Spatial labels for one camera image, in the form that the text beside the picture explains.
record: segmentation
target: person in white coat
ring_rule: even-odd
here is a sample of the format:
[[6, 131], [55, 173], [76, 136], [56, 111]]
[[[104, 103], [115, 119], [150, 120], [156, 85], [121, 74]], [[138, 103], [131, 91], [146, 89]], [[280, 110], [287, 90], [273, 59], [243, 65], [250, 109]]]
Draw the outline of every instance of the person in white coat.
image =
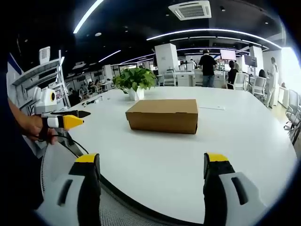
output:
[[267, 95], [267, 99], [266, 99], [265, 105], [266, 105], [266, 107], [270, 106], [271, 108], [273, 108], [272, 95], [274, 94], [276, 85], [278, 84], [279, 69], [277, 67], [275, 58], [272, 57], [271, 58], [271, 62], [272, 62], [273, 68], [272, 68], [272, 73], [270, 73], [268, 71], [268, 75], [269, 75], [269, 90], [268, 90], [268, 95]]
[[190, 59], [190, 63], [193, 65], [193, 69], [197, 67], [197, 63], [193, 59]]

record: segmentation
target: black ceiling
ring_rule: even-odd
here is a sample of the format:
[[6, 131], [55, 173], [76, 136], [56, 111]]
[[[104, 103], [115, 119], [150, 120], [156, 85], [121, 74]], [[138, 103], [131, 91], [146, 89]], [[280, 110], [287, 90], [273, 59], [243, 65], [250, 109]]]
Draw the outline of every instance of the black ceiling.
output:
[[[72, 72], [71, 69], [76, 62], [85, 61], [88, 65], [117, 50], [122, 50], [91, 67], [97, 69], [105, 64], [117, 64], [151, 54], [154, 46], [169, 43], [172, 39], [219, 35], [258, 42], [247, 36], [216, 32], [182, 33], [146, 41], [147, 38], [167, 32], [222, 28], [264, 38], [282, 32], [278, 15], [266, 6], [266, 1], [263, 0], [210, 0], [212, 18], [180, 21], [168, 6], [187, 1], [104, 0], [77, 34], [73, 34], [74, 28], [95, 0], [32, 1], [26, 4], [20, 16], [22, 19], [18, 21], [18, 48], [12, 52], [22, 69], [26, 71], [39, 64], [40, 48], [51, 46], [51, 58], [57, 58], [57, 51], [61, 49], [62, 55], [65, 56], [63, 69], [66, 75]], [[97, 32], [101, 32], [102, 35], [95, 37]], [[172, 43], [177, 49], [193, 47], [240, 49], [247, 46], [239, 41], [222, 39], [188, 39]], [[262, 44], [273, 49], [268, 43]]]

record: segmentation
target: human hand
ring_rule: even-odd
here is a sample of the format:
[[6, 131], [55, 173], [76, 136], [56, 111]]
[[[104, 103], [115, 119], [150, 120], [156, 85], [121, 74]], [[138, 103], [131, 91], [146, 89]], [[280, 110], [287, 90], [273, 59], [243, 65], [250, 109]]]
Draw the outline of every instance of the human hand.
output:
[[[27, 118], [24, 120], [23, 124], [20, 125], [25, 132], [27, 133], [26, 136], [33, 141], [38, 140], [38, 136], [43, 128], [43, 122], [42, 118], [37, 116], [37, 115], [32, 115], [32, 116], [27, 116]], [[47, 135], [48, 137], [51, 137], [52, 135], [55, 135], [55, 130], [54, 129], [48, 129]], [[57, 141], [57, 137], [51, 137], [50, 143], [52, 145], [55, 144]]]

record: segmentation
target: potted plant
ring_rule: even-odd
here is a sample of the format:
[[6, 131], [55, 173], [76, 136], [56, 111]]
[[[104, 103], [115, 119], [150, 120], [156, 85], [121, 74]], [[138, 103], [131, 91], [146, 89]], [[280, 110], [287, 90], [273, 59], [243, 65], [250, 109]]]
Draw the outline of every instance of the potted plant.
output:
[[156, 76], [145, 68], [125, 69], [120, 76], [113, 78], [114, 85], [129, 94], [131, 100], [144, 98], [144, 90], [155, 86]]

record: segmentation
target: cardboard box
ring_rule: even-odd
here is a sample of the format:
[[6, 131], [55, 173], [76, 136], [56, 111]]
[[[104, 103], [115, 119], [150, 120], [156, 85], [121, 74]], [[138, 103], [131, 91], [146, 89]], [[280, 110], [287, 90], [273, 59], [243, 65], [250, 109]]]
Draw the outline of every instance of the cardboard box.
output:
[[193, 100], [140, 100], [126, 112], [131, 129], [195, 134], [198, 107]]

